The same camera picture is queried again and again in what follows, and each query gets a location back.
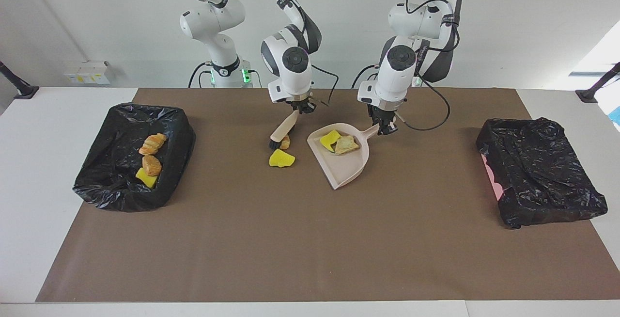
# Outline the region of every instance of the bread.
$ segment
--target bread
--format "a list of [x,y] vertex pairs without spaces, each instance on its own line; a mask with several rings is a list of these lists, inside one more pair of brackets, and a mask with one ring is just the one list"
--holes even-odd
[[357,149],[359,149],[359,145],[355,143],[352,136],[341,136],[336,142],[335,152],[337,155],[341,155]]
[[142,158],[142,168],[148,176],[158,176],[161,173],[161,163],[155,156],[147,155]]
[[168,138],[162,133],[150,135],[144,140],[144,144],[142,144],[138,153],[145,156],[154,155],[164,145],[167,139]]
[[291,146],[291,138],[287,136],[284,137],[284,139],[282,140],[282,144],[279,146],[279,149],[281,150],[286,150],[288,149],[288,147]]

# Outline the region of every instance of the brown mat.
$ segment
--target brown mat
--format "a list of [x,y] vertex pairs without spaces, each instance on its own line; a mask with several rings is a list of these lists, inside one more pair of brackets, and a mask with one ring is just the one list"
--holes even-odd
[[[186,174],[157,211],[83,205],[37,301],[620,299],[591,222],[503,226],[474,142],[487,118],[529,118],[516,91],[441,91],[444,127],[373,138],[363,174],[332,191],[306,138],[369,127],[355,92],[302,116],[297,162],[274,169],[268,136],[290,108],[266,90],[140,89],[135,102],[190,117]],[[430,90],[409,97],[401,112],[417,125],[443,117]]]

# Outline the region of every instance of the dustpan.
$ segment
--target dustpan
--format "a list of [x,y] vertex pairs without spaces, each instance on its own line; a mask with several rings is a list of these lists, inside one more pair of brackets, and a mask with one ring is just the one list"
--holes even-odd
[[[347,154],[336,156],[321,145],[321,138],[332,130],[338,131],[341,135],[354,136],[359,149]],[[322,127],[308,136],[308,145],[319,161],[321,168],[332,189],[338,189],[357,178],[364,170],[370,149],[368,139],[375,136],[379,131],[379,125],[374,125],[365,131],[359,131],[356,127],[346,123],[335,123]]]

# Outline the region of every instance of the green indicator light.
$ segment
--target green indicator light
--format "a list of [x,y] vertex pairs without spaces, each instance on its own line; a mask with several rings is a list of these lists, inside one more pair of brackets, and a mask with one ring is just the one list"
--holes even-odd
[[248,72],[248,70],[242,69],[241,73],[243,74],[243,81],[245,83],[250,83],[252,81],[252,77],[250,76],[250,73]]

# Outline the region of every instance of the black trash bag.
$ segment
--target black trash bag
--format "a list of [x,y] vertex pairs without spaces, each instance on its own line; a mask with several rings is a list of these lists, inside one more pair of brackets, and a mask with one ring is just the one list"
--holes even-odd
[[607,213],[605,196],[592,185],[558,123],[488,120],[476,146],[502,185],[498,205],[506,225],[518,229]]
[[[162,164],[155,188],[135,178],[142,167],[138,149],[151,134],[166,143],[155,155]],[[126,103],[111,107],[77,175],[73,191],[97,208],[118,211],[157,209],[179,184],[196,140],[185,112],[173,107]]]

